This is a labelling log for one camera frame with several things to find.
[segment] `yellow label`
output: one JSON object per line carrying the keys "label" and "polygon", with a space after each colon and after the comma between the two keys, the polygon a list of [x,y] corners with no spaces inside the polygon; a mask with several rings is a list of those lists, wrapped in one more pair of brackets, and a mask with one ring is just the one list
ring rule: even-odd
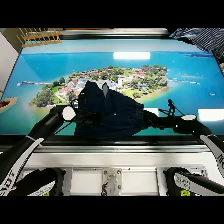
{"label": "yellow label", "polygon": [[187,190],[182,190],[180,193],[181,193],[181,196],[191,196],[191,192]]}
{"label": "yellow label", "polygon": [[50,196],[50,192],[44,194],[43,196]]}

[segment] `large display screen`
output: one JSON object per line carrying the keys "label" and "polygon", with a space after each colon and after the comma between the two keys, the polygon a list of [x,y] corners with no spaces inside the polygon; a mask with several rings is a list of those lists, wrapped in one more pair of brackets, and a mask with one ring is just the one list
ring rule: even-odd
{"label": "large display screen", "polygon": [[[224,79],[212,53],[176,40],[64,40],[25,48],[2,99],[18,97],[0,114],[0,134],[28,134],[58,104],[77,97],[87,81],[144,104],[157,113],[172,99],[184,114],[196,114],[215,134],[224,134]],[[73,135],[75,123],[59,135]],[[149,128],[136,135],[178,135]]]}

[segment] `striped cloth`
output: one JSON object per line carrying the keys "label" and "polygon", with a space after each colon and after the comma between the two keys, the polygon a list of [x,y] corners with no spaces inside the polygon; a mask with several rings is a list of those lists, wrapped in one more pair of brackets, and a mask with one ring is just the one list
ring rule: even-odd
{"label": "striped cloth", "polygon": [[170,37],[188,38],[199,49],[224,57],[224,28],[178,28]]}

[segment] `water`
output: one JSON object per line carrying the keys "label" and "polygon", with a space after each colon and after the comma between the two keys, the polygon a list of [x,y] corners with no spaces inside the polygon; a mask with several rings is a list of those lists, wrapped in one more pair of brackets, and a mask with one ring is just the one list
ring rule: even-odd
{"label": "water", "polygon": [[[49,111],[47,108],[34,109],[28,106],[42,86],[17,86],[24,80],[51,82],[75,71],[103,68],[109,65],[126,68],[140,68],[145,64],[167,66],[168,78],[199,82],[172,82],[168,92],[144,102],[145,108],[167,109],[171,98],[185,114],[198,114],[199,108],[224,108],[224,79],[215,58],[191,57],[178,52],[151,52],[149,60],[114,60],[113,53],[60,53],[60,54],[22,54],[15,66],[3,99],[18,96],[17,103],[0,114],[0,134],[27,134],[33,125]],[[215,134],[224,134],[224,121],[206,122]],[[73,135],[75,124],[64,129],[60,135]],[[147,129],[137,135],[177,135],[172,130]]]}

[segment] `garment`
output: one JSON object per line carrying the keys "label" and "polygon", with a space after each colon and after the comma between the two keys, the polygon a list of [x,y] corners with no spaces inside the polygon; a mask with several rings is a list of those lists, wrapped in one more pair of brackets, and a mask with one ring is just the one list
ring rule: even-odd
{"label": "garment", "polygon": [[188,38],[199,49],[224,57],[224,28],[178,28],[170,37]]}
{"label": "garment", "polygon": [[77,123],[75,136],[106,139],[132,136],[147,128],[144,122],[144,105],[110,90],[106,84],[99,89],[95,82],[87,81],[79,94],[78,108],[102,114],[96,124]]}

